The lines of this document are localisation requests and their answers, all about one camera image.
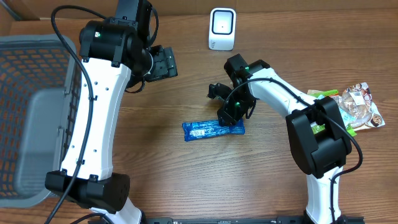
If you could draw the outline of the grey plastic laundry basket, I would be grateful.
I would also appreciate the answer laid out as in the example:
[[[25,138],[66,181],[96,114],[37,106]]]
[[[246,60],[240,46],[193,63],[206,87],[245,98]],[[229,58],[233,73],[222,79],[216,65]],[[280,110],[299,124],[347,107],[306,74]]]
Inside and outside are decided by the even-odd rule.
[[[81,72],[55,34],[1,37],[1,207],[37,205],[51,192],[80,99]]]

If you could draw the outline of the light teal snack packet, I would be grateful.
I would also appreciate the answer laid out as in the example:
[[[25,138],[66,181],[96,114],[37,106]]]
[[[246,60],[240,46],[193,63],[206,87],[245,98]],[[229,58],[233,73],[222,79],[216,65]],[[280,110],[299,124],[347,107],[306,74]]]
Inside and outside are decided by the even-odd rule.
[[[334,99],[337,104],[339,104],[340,96],[339,95],[329,95],[330,98]],[[349,124],[355,120],[355,117],[347,113],[340,105],[338,105],[338,109],[340,111],[341,117],[344,122],[344,126],[347,128]]]

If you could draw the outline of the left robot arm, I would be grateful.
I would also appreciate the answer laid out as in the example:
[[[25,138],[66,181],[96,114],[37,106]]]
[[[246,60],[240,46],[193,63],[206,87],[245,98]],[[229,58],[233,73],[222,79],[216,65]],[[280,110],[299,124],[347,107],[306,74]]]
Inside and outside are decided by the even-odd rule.
[[[177,76],[170,47],[155,45],[159,17],[149,1],[119,1],[116,14],[98,14],[71,57],[81,70],[80,99],[67,153],[45,187],[61,201],[87,208],[106,223],[145,223],[129,199],[130,178],[113,171],[113,141],[122,97],[134,86]]]

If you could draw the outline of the white barcode scanner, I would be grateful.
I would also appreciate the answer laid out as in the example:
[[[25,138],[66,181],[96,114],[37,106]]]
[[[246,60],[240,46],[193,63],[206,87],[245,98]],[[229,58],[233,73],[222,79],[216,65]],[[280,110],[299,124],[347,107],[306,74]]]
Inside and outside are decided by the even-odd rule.
[[[216,7],[210,12],[208,47],[210,50],[231,51],[236,32],[236,11]]]

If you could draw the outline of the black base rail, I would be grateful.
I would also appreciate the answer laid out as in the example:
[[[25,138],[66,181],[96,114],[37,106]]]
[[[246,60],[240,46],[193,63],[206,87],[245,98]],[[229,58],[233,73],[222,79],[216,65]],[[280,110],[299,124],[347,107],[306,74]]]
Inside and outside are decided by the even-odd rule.
[[[148,224],[310,224],[306,215],[280,216],[277,218],[240,218],[240,219],[172,219],[146,218]]]

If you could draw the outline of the beige snack bag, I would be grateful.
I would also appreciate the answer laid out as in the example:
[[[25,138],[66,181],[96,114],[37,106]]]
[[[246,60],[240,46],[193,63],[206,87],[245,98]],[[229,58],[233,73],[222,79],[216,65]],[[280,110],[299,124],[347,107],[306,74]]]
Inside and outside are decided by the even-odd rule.
[[[362,129],[380,128],[385,125],[366,82],[357,83],[348,87],[342,93],[338,90],[309,90],[307,94],[322,99],[329,95],[339,95],[339,104],[347,113],[355,117],[346,128],[350,135],[355,136],[356,131]]]

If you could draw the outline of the blue cookie packet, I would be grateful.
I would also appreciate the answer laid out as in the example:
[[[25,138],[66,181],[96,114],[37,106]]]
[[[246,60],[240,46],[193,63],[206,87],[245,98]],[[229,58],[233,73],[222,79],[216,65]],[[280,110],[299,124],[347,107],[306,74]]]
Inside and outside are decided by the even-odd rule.
[[[186,142],[198,139],[208,139],[228,134],[243,135],[245,127],[243,120],[239,120],[236,125],[220,126],[218,120],[199,121],[192,123],[182,123],[184,140]]]

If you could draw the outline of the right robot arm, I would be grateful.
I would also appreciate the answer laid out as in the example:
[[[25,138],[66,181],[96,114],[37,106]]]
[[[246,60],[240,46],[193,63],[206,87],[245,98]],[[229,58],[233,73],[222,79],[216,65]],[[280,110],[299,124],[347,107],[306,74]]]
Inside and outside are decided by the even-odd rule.
[[[208,94],[224,101],[217,112],[219,124],[231,126],[249,118],[259,100],[271,106],[285,119],[291,155],[307,176],[305,222],[344,223],[338,174],[352,146],[336,101],[301,92],[263,60],[248,64],[237,54],[227,59],[224,70],[233,87],[219,83]]]

